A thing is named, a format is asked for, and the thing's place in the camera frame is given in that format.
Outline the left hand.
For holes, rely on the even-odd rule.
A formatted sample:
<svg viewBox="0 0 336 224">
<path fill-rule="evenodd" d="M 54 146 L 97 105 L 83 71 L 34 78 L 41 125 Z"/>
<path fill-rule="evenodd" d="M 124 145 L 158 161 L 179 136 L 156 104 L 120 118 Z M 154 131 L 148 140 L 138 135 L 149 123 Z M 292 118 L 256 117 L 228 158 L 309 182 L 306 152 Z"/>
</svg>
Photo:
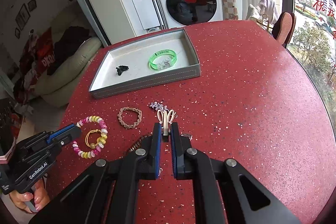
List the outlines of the left hand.
<svg viewBox="0 0 336 224">
<path fill-rule="evenodd" d="M 20 194 L 14 190 L 9 194 L 10 199 L 17 208 L 24 210 L 27 213 L 36 213 L 42 210 L 50 202 L 50 197 L 45 189 L 45 182 L 42 178 L 35 183 L 34 187 L 34 193 L 25 192 Z M 27 206 L 27 202 L 31 202 L 32 200 L 35 204 L 35 211 L 32 211 Z"/>
</svg>

